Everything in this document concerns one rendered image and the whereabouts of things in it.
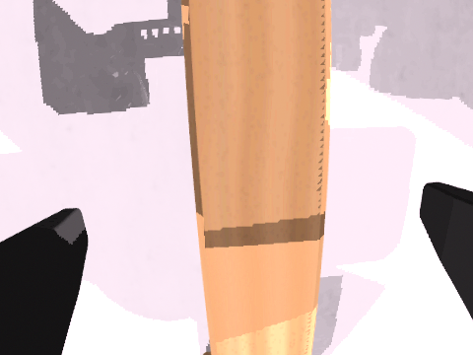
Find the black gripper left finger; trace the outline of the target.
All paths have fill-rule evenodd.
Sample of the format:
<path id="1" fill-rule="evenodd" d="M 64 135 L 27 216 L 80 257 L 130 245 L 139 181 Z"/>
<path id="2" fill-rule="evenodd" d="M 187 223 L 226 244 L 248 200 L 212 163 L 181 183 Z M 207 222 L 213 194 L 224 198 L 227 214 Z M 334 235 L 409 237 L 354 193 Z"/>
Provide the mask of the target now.
<path id="1" fill-rule="evenodd" d="M 0 355 L 63 354 L 87 249 L 78 208 L 0 241 Z"/>

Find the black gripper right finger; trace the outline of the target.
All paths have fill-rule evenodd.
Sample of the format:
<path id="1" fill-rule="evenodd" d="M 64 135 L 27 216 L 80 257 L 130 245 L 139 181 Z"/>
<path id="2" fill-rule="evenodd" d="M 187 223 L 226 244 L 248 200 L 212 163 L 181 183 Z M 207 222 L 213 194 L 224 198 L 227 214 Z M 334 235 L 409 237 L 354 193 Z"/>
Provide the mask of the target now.
<path id="1" fill-rule="evenodd" d="M 473 319 L 473 192 L 426 182 L 419 217 L 442 268 Z"/>

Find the light wooden board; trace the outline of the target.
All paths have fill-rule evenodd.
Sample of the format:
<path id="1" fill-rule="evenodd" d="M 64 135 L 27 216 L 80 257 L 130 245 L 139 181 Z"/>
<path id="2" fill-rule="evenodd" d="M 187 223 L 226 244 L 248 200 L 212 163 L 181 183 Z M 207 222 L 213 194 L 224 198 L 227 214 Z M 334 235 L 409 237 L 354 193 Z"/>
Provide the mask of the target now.
<path id="1" fill-rule="evenodd" d="M 330 0 L 181 0 L 212 355 L 311 355 L 331 122 Z"/>

